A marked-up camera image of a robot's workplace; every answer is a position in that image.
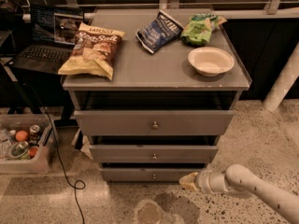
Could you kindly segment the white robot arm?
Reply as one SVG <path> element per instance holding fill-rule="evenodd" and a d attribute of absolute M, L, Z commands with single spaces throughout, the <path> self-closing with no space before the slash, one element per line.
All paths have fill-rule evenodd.
<path fill-rule="evenodd" d="M 186 190 L 205 194 L 223 193 L 239 198 L 254 194 L 291 224 L 299 224 L 299 197 L 262 180 L 243 165 L 230 165 L 223 172 L 203 169 L 178 182 Z"/>

